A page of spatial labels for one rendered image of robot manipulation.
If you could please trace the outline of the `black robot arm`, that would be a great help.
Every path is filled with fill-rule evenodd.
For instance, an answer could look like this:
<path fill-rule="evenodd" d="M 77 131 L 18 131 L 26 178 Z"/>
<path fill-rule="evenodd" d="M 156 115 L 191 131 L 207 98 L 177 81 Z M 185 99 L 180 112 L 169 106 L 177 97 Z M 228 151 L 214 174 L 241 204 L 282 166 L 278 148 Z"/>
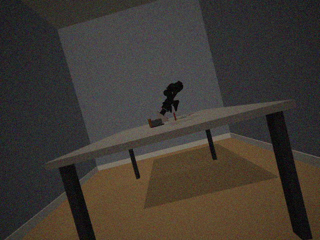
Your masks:
<path fill-rule="evenodd" d="M 183 83 L 178 81 L 176 83 L 171 83 L 166 90 L 164 90 L 163 94 L 167 97 L 169 96 L 173 96 L 175 98 L 175 96 L 177 95 L 178 92 L 180 92 L 183 89 Z M 173 93 L 172 93 L 173 92 Z M 173 98 L 173 99 L 174 99 Z M 162 104 L 162 110 L 160 111 L 160 114 L 162 114 L 163 116 L 165 115 L 166 111 L 168 112 L 169 109 L 167 107 L 165 107 L 166 104 L 170 103 L 170 99 L 167 98 Z"/>

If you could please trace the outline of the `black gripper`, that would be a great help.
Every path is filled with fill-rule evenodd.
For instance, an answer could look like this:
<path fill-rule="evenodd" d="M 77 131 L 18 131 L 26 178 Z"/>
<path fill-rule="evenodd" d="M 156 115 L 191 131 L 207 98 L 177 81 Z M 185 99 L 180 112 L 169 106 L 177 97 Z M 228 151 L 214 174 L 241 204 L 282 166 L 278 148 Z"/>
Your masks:
<path fill-rule="evenodd" d="M 179 100 L 174 100 L 174 96 L 168 96 L 167 99 L 169 98 L 170 103 L 168 102 L 168 104 L 164 105 L 166 108 L 169 109 L 169 111 L 172 113 L 172 104 L 174 106 L 175 111 L 177 111 L 178 108 L 178 104 L 179 104 Z"/>

